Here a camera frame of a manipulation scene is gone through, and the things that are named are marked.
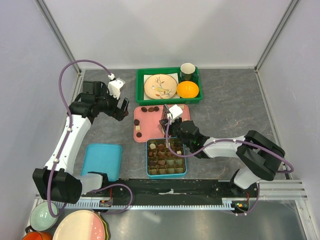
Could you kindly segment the metal tongs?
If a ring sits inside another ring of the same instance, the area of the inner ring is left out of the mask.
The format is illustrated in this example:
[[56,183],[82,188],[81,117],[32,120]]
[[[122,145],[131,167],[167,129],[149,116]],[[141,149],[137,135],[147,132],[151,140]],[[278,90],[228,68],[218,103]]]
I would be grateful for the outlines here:
[[167,124],[168,124],[168,115],[170,114],[169,111],[169,107],[167,104],[163,105],[163,109],[162,109],[162,114],[161,114],[161,118],[159,120],[159,124],[161,127],[161,131],[163,134],[166,133],[166,128],[167,128]]

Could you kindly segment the pink chocolate tray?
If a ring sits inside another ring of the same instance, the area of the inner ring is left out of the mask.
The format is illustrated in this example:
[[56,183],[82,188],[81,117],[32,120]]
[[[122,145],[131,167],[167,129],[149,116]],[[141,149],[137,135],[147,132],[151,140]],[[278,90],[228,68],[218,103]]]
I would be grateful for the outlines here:
[[[154,111],[154,107],[158,106],[159,111]],[[162,133],[160,119],[163,112],[163,105],[139,106],[133,112],[133,122],[139,120],[140,130],[136,130],[133,123],[133,139],[137,143],[145,143],[150,139],[161,139],[165,136]],[[137,133],[142,133],[142,137],[137,137]]]

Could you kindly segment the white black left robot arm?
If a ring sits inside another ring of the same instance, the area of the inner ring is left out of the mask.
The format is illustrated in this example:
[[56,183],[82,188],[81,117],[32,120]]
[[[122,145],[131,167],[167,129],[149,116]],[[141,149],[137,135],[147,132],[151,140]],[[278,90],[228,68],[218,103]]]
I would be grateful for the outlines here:
[[42,199],[75,204],[90,191],[99,197],[109,193],[108,182],[116,181],[119,175],[120,146],[103,148],[102,145],[91,144],[80,176],[74,175],[74,166],[82,141],[100,113],[117,121],[128,115],[127,98],[118,106],[124,84],[120,78],[108,84],[83,82],[82,92],[68,107],[64,130],[53,154],[43,168],[36,168],[32,174]]

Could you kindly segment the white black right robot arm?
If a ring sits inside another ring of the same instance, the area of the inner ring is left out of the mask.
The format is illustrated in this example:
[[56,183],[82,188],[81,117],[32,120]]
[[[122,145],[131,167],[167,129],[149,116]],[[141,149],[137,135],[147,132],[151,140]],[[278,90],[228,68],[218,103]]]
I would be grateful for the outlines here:
[[201,134],[193,121],[178,119],[166,123],[163,129],[166,138],[176,137],[189,148],[191,154],[183,158],[239,158],[245,167],[236,171],[229,184],[229,191],[235,197],[242,196],[260,180],[273,181],[284,162],[284,150],[255,130],[236,138],[214,138]]

